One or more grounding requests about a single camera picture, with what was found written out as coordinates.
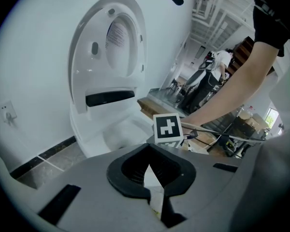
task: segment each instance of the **black panel on toilet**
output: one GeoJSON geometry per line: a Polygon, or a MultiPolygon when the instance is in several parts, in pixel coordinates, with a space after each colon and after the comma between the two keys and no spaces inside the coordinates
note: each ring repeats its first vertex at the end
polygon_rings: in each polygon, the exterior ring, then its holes
{"type": "Polygon", "coordinates": [[[111,91],[86,96],[86,104],[89,107],[126,100],[134,97],[133,91],[111,91]]]}

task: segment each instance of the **black t-shirt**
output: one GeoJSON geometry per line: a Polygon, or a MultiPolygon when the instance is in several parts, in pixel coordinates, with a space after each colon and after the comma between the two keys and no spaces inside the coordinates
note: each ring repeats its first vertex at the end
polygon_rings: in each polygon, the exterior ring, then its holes
{"type": "Polygon", "coordinates": [[[255,42],[267,43],[284,56],[284,44],[290,39],[290,0],[254,0],[255,42]]]}

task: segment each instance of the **white shirt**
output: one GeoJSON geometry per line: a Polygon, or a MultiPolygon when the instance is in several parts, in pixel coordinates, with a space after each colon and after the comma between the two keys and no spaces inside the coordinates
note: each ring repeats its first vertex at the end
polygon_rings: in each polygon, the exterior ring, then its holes
{"type": "Polygon", "coordinates": [[[219,78],[221,76],[221,71],[220,71],[220,63],[225,64],[226,67],[229,66],[231,62],[231,55],[226,52],[226,51],[219,51],[217,52],[217,57],[215,60],[215,67],[212,70],[212,75],[216,78],[216,80],[219,81],[219,78]]]}

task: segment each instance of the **black pants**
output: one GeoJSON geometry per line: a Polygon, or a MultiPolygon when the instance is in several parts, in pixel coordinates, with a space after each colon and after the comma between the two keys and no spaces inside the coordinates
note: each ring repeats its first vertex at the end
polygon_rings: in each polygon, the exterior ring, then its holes
{"type": "Polygon", "coordinates": [[[197,89],[185,98],[181,107],[189,113],[193,113],[196,110],[196,107],[199,106],[199,103],[217,84],[218,80],[212,75],[212,73],[206,72],[205,77],[201,80],[197,89]]]}

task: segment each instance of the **wall socket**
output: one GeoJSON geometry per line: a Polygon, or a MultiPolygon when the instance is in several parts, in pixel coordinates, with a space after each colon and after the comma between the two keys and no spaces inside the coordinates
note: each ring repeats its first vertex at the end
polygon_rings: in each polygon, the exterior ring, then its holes
{"type": "Polygon", "coordinates": [[[5,117],[6,113],[11,114],[11,119],[17,118],[16,112],[13,108],[11,101],[0,102],[0,114],[1,114],[3,121],[6,120],[6,117],[5,117]]]}

